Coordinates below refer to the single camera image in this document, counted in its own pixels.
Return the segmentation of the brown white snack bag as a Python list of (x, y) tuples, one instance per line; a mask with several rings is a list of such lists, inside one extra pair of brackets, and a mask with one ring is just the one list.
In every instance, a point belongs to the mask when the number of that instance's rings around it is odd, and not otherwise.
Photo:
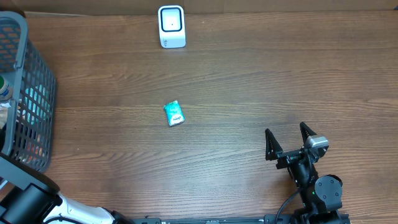
[(11, 107), (11, 104), (9, 101), (7, 102), (2, 102), (0, 104), (0, 127), (3, 128), (4, 125), (7, 122), (7, 112), (8, 109)]

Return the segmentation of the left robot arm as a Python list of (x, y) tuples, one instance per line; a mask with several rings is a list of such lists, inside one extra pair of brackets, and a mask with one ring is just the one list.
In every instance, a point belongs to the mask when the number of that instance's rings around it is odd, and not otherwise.
[(1, 223), (125, 223), (116, 211), (89, 207), (64, 197), (43, 173), (1, 154), (1, 178), (14, 188), (1, 200)]

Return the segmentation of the green capped plastic bottle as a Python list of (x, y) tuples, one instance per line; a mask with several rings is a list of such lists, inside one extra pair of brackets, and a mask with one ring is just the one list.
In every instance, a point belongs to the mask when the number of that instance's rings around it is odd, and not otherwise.
[(12, 98), (12, 86), (3, 76), (0, 76), (0, 88), (0, 101), (7, 101)]

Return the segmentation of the long teal wipes pack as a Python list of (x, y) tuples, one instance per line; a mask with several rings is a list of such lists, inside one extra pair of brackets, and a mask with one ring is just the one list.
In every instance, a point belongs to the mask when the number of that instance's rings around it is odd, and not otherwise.
[(21, 102), (27, 106), (23, 110), (27, 122), (31, 125), (49, 124), (51, 122), (52, 105), (47, 100), (52, 100), (50, 92), (43, 85), (28, 87), (24, 90), (25, 96)]

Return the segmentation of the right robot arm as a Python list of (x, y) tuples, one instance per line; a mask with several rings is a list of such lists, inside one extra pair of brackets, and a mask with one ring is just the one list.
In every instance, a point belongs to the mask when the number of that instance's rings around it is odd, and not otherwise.
[(343, 206), (343, 182), (336, 175), (319, 176), (315, 163), (328, 148), (328, 139), (300, 123), (303, 146), (285, 152), (270, 129), (265, 130), (266, 160), (277, 161), (276, 168), (287, 169), (297, 190), (280, 206), (275, 215), (266, 215), (266, 223), (350, 223), (348, 215), (340, 214)]

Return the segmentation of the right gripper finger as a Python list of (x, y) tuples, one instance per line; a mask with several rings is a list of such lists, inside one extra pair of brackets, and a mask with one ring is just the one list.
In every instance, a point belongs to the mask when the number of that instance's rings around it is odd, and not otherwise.
[(266, 136), (266, 160), (273, 161), (278, 159), (278, 155), (283, 153), (283, 149), (274, 137), (270, 129), (265, 130)]
[(314, 138), (317, 136), (316, 132), (310, 129), (304, 122), (300, 123), (300, 131), (304, 145), (314, 145)]

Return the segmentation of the teal tissue pack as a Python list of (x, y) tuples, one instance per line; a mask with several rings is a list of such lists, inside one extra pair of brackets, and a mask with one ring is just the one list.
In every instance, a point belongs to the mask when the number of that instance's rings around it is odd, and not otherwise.
[(185, 121), (182, 108), (177, 100), (164, 105), (164, 111), (167, 116), (169, 126), (175, 126)]

